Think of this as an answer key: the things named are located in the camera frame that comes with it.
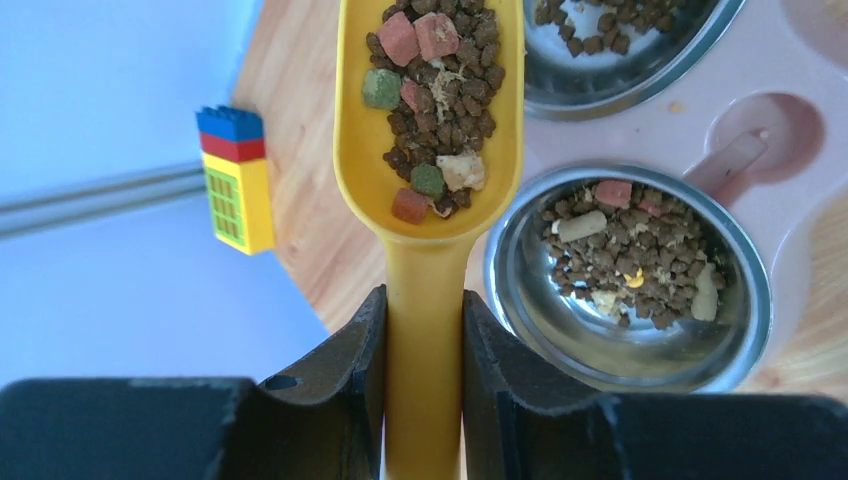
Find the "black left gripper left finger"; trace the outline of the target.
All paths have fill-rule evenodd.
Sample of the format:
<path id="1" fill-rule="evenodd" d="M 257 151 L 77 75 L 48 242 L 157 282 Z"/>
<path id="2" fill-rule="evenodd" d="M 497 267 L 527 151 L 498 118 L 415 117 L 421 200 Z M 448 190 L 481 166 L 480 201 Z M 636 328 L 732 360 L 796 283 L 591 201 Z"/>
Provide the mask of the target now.
<path id="1" fill-rule="evenodd" d="M 54 378 L 1 392 L 5 479 L 376 479 L 387 296 L 262 382 Z"/>

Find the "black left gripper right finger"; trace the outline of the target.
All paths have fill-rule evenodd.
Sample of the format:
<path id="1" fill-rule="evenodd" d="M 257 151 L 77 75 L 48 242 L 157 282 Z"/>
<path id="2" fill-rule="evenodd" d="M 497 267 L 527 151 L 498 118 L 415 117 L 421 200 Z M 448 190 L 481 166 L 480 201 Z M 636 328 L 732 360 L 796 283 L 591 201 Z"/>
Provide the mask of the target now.
<path id="1" fill-rule="evenodd" d="M 843 479 L 847 408 L 824 396 L 602 392 L 466 292 L 471 479 Z"/>

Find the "yellow food scoop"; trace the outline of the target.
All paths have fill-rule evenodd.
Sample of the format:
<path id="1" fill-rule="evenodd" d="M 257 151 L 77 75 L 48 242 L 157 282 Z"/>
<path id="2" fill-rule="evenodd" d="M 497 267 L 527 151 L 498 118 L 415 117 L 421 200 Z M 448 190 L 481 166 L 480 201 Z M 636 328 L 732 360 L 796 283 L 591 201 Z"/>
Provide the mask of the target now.
<path id="1" fill-rule="evenodd" d="M 394 218 L 400 178 L 382 161 L 392 134 L 365 106 L 370 68 L 365 36 L 377 28 L 383 1 L 344 1 L 339 9 L 334 169 L 349 208 L 383 244 L 387 326 L 384 390 L 385 475 L 456 479 L 460 475 L 465 271 L 477 239 L 505 212 L 524 164 L 524 11 L 494 1 L 498 63 L 506 70 L 490 104 L 496 128 L 483 147 L 484 190 L 448 220 L 411 225 Z"/>

